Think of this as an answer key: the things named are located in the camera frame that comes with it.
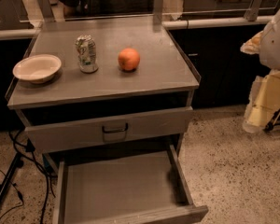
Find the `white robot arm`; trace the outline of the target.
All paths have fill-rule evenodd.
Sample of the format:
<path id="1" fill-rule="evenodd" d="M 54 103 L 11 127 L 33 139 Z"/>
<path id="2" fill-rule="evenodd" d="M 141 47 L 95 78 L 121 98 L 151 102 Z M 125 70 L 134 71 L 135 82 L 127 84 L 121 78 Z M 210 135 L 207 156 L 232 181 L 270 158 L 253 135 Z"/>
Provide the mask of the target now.
<path id="1" fill-rule="evenodd" d="M 241 46 L 240 51 L 258 54 L 259 62 L 270 69 L 268 75 L 256 76 L 245 109 L 243 129 L 257 133 L 280 109 L 280 9 L 262 31 Z"/>

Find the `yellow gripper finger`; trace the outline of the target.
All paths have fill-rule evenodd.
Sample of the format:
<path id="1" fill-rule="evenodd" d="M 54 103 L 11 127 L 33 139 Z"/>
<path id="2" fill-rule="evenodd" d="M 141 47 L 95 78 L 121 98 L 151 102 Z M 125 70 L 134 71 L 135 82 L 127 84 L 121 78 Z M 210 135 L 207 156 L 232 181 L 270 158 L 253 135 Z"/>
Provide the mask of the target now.
<path id="1" fill-rule="evenodd" d="M 280 109 L 280 71 L 272 70 L 267 76 L 256 76 L 249 93 L 243 129 L 258 133 L 269 123 Z"/>

